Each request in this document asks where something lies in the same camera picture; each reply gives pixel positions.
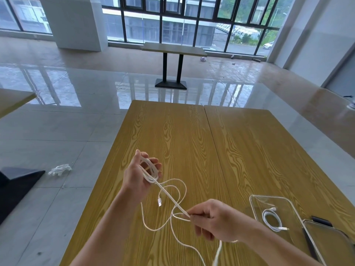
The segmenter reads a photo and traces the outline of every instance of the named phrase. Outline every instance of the hand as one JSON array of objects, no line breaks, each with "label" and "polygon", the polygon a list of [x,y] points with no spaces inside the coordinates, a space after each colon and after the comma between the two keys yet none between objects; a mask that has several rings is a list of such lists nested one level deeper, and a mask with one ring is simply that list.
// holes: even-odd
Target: hand
[{"label": "hand", "polygon": [[225,242],[243,241],[249,229],[257,226],[255,219],[235,210],[221,201],[210,199],[186,211],[195,227],[197,236],[203,234],[207,240]]},{"label": "hand", "polygon": [[[130,190],[132,195],[137,202],[141,202],[148,194],[151,184],[144,178],[142,169],[140,165],[151,174],[148,165],[145,162],[141,162],[141,156],[144,158],[149,158],[146,152],[140,152],[138,149],[133,156],[131,163],[128,165],[127,169],[123,174],[122,190]],[[155,165],[155,167],[160,170],[162,164],[159,163],[157,158],[149,158],[149,160]],[[158,173],[159,178],[162,177],[162,172]]]}]

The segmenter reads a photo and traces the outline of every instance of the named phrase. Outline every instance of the white charging cable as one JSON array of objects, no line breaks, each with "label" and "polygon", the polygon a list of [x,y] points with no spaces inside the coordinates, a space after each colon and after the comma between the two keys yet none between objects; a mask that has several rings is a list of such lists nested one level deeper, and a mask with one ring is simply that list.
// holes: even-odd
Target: white charging cable
[{"label": "white charging cable", "polygon": [[[269,222],[266,220],[267,216],[273,216],[277,222],[279,223],[278,227],[271,226]],[[262,213],[262,218],[266,226],[268,226],[270,229],[272,229],[274,232],[280,232],[280,231],[286,231],[288,228],[282,227],[282,222],[280,217],[276,214],[276,207],[272,207],[269,209],[265,209]]]},{"label": "white charging cable", "polygon": [[[144,224],[144,226],[145,226],[148,230],[150,230],[150,231],[152,231],[152,232],[156,232],[156,231],[162,229],[162,228],[168,223],[168,221],[170,220],[171,231],[173,232],[173,235],[174,235],[176,241],[177,241],[179,244],[183,245],[183,246],[186,246],[186,247],[189,247],[189,248],[192,248],[193,250],[195,250],[195,251],[197,252],[197,254],[199,255],[199,257],[201,258],[203,265],[206,266],[206,264],[205,264],[205,262],[204,262],[204,260],[203,260],[203,258],[202,258],[202,256],[201,256],[200,252],[199,252],[195,247],[180,242],[179,239],[176,237],[175,232],[174,232],[174,229],[173,229],[173,223],[172,223],[172,221],[171,221],[171,219],[172,219],[171,217],[174,217],[174,218],[180,219],[180,220],[184,220],[184,221],[190,221],[190,220],[188,220],[188,219],[183,219],[183,218],[181,218],[181,217],[176,216],[176,215],[185,214],[186,216],[190,217],[189,214],[188,214],[184,209],[182,209],[182,207],[180,206],[180,203],[181,203],[181,202],[183,201],[183,199],[185,198],[186,192],[187,192],[187,188],[186,188],[185,183],[184,183],[182,180],[177,179],[177,178],[172,178],[172,179],[169,179],[169,180],[164,181],[164,182],[162,182],[162,183],[158,183],[158,181],[157,181],[157,180],[158,180],[158,170],[157,170],[157,168],[155,167],[155,165],[154,165],[149,159],[144,158],[144,157],[141,157],[141,161],[145,162],[145,163],[148,165],[148,167],[150,168],[150,170],[151,170],[151,175],[149,175],[149,174],[147,173],[147,171],[141,166],[141,169],[142,169],[144,178],[145,178],[149,183],[157,184],[158,187],[161,189],[160,192],[159,192],[159,194],[158,194],[158,205],[159,205],[159,206],[162,205],[162,199],[161,199],[161,197],[160,197],[160,193],[161,193],[162,191],[163,191],[163,192],[173,201],[173,203],[175,204],[175,206],[174,206],[173,209],[171,210],[170,217],[167,219],[167,221],[166,221],[160,228],[158,228],[158,229],[151,229],[151,228],[149,228],[149,227],[146,225],[146,223],[145,223],[145,221],[144,221],[143,204],[141,203],[142,219],[143,219],[143,224]],[[174,185],[167,185],[167,186],[164,186],[164,187],[162,186],[163,184],[165,184],[165,183],[167,183],[167,182],[169,182],[169,181],[172,181],[172,180],[178,180],[178,181],[182,182],[182,183],[184,184],[184,186],[185,186],[185,194],[184,194],[184,196],[182,197],[181,200],[180,200],[180,196],[181,196],[180,191],[179,191],[179,189],[178,189],[176,186],[174,186]],[[175,201],[174,198],[166,191],[165,188],[167,188],[167,187],[174,187],[174,188],[177,189],[177,191],[178,191],[178,193],[179,193],[179,198],[178,198],[177,201]],[[176,214],[174,214],[174,209],[175,209],[176,207],[179,208],[182,213],[176,213]],[[219,257],[219,254],[220,254],[220,252],[221,252],[221,249],[222,249],[222,241],[219,241],[219,246],[218,246],[217,253],[216,253],[216,256],[215,256],[215,258],[214,258],[214,261],[213,261],[212,266],[217,266],[217,265],[218,265],[218,257]]]}]

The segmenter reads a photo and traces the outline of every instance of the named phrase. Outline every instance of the road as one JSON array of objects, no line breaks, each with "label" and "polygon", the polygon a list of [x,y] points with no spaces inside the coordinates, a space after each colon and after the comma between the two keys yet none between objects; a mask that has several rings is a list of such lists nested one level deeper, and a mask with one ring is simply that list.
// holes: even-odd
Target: road
[{"label": "road", "polygon": [[[215,32],[222,33],[222,34],[225,33],[225,32],[220,31],[218,29],[216,29]],[[224,51],[225,42],[212,41],[212,43],[213,43],[213,45],[211,45],[212,48],[215,48],[217,51]],[[261,55],[261,56],[268,56],[270,53],[270,49],[263,49],[262,47],[263,47],[263,45],[260,45],[260,48],[259,48],[257,54]],[[248,46],[248,45],[229,43],[228,48],[227,48],[227,52],[254,55],[255,49],[256,49],[256,46]]]}]

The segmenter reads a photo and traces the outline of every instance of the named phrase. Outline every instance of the forearm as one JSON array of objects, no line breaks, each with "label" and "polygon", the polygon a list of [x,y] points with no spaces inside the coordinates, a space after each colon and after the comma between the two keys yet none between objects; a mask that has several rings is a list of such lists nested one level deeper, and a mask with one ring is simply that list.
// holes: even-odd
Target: forearm
[{"label": "forearm", "polygon": [[269,266],[321,266],[313,258],[279,237],[263,224],[252,224],[243,242],[253,249]]},{"label": "forearm", "polygon": [[136,205],[130,190],[121,189],[70,266],[117,265],[123,258]]}]

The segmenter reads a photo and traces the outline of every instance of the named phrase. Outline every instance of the brown floor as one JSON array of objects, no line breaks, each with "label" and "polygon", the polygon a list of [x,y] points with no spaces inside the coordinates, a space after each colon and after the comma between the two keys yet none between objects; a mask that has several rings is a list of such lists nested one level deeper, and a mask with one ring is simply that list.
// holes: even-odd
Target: brown floor
[{"label": "brown floor", "polygon": [[[109,47],[104,52],[57,48],[54,42],[0,37],[0,62],[138,74],[162,74],[161,53]],[[176,75],[178,56],[168,55],[168,76]],[[346,99],[318,88],[270,63],[185,56],[182,76],[263,83],[294,110],[355,158],[355,111]]]}]

